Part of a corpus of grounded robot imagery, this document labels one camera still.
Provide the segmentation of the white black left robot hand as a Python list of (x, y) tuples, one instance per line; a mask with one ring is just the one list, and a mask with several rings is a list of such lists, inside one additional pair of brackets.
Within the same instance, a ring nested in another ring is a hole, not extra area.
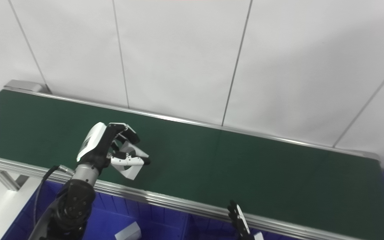
[(145, 166), (150, 157), (136, 147), (137, 133), (125, 123), (96, 123), (87, 134), (77, 155), (77, 164), (89, 164), (101, 171), (114, 167)]

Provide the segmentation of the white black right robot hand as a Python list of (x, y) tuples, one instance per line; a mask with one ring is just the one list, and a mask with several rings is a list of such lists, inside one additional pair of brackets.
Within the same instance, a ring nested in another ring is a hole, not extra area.
[(240, 206), (235, 201), (230, 200), (227, 209), (229, 211), (228, 217), (230, 218), (233, 227), (239, 233), (239, 240), (264, 239), (262, 232), (257, 232), (256, 234), (251, 233), (249, 226), (245, 220), (244, 214)]

